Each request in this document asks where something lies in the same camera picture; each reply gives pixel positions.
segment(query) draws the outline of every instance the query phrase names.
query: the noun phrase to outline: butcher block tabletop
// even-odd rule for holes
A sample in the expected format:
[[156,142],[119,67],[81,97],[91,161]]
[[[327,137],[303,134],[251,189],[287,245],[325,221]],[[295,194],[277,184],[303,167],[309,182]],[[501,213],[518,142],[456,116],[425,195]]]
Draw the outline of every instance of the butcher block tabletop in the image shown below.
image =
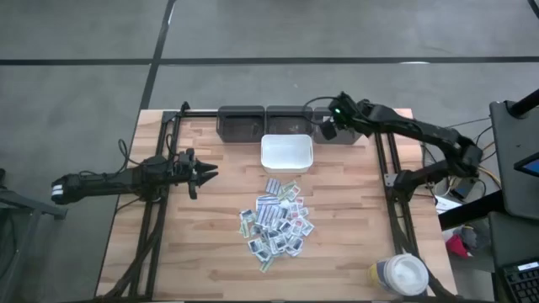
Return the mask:
[[[410,109],[396,111],[412,117]],[[134,161],[154,155],[162,113],[141,112],[131,149]],[[395,137],[402,168],[420,168],[419,143]],[[313,143],[314,163],[303,174],[269,175],[260,164],[260,144],[223,143],[216,133],[216,118],[182,119],[178,144],[179,151],[193,147],[199,160],[218,165],[219,175],[197,189],[197,200],[189,198],[185,184],[171,187],[154,300],[394,298],[370,285],[366,274],[376,260],[394,254],[374,136],[362,136],[351,146]],[[238,232],[238,213],[254,210],[270,177],[282,183],[297,181],[315,229],[305,237],[299,256],[277,258],[264,274],[247,239]],[[134,198],[120,196],[119,206]],[[409,205],[421,258],[456,294],[433,200],[415,195]],[[96,295],[109,291],[135,257],[143,212],[144,204],[135,202],[115,215]],[[147,267],[145,263],[142,290]]]

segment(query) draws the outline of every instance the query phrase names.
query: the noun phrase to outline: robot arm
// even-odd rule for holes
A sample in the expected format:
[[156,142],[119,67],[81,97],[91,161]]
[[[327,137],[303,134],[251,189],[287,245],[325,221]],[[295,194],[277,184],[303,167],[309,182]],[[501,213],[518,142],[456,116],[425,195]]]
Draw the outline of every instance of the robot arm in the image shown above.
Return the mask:
[[439,182],[449,175],[476,177],[483,151],[470,138],[454,129],[447,129],[425,122],[404,118],[384,105],[372,104],[368,100],[356,103],[346,93],[334,98],[328,106],[332,119],[320,125],[328,140],[336,136],[335,129],[354,129],[370,136],[373,132],[396,133],[418,141],[438,146],[446,159],[415,172],[403,170],[389,176],[386,183],[392,187],[392,199],[410,201],[414,190],[427,182]]
[[146,202],[157,201],[161,190],[170,184],[187,183],[189,196],[196,199],[196,186],[215,177],[217,165],[195,159],[190,148],[180,152],[178,160],[167,161],[163,156],[149,157],[136,167],[119,173],[67,174],[52,183],[52,200],[59,205],[77,202],[84,197],[110,194],[136,194]]

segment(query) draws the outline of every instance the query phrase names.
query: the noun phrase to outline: keyboard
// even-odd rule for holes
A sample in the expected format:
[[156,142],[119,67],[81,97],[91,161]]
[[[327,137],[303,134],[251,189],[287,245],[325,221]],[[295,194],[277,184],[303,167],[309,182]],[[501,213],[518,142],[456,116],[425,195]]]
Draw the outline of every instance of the keyboard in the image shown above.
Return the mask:
[[539,260],[503,268],[505,288],[515,303],[539,302]]

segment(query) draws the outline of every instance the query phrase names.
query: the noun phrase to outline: white container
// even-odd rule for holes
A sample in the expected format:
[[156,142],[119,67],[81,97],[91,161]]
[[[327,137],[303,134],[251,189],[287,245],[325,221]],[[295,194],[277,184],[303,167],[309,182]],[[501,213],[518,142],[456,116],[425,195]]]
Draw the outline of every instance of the white container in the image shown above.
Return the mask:
[[429,284],[423,261],[409,253],[380,260],[367,273],[373,284],[400,295],[419,295]]
[[267,173],[305,173],[314,161],[308,135],[264,135],[261,150]]

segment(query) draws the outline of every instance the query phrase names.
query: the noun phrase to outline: gray floor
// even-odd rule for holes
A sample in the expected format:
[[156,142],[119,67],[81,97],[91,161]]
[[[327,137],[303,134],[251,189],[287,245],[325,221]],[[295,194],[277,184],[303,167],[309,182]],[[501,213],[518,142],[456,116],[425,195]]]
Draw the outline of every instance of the gray floor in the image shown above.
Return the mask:
[[[0,0],[0,59],[151,58],[165,5]],[[539,20],[526,1],[178,0],[170,21],[163,57],[539,56]],[[0,66],[7,185],[48,200],[64,173],[115,170],[116,142],[131,141],[148,69]],[[162,66],[149,106],[303,104],[344,90],[451,125],[488,116],[488,103],[521,98],[538,78],[538,63]],[[475,136],[487,126],[459,130]],[[486,166],[497,172],[494,158]],[[85,199],[68,206],[65,221],[43,220],[20,301],[92,297],[114,207],[115,197]],[[489,276],[469,264],[453,262],[459,292],[492,299]]]

